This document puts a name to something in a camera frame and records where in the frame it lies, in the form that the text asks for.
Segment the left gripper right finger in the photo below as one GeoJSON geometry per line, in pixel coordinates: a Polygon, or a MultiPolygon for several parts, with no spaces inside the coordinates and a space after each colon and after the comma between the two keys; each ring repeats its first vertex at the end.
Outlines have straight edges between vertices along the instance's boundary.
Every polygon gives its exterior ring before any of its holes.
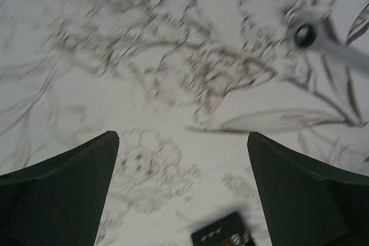
{"type": "Polygon", "coordinates": [[[273,245],[368,245],[368,177],[260,134],[247,149],[273,245]]]}

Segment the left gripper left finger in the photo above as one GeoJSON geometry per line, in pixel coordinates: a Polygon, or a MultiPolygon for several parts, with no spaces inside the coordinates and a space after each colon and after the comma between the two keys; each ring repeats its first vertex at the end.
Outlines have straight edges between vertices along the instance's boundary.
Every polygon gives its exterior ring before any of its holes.
{"type": "Polygon", "coordinates": [[[1,245],[95,243],[119,148],[107,131],[1,176],[1,245]]]}

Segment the black fuse box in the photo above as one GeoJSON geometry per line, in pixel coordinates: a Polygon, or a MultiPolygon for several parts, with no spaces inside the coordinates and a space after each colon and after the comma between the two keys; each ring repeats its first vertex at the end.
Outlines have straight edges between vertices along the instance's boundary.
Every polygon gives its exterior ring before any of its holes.
{"type": "Polygon", "coordinates": [[[256,246],[237,211],[196,230],[190,238],[193,246],[256,246]]]}

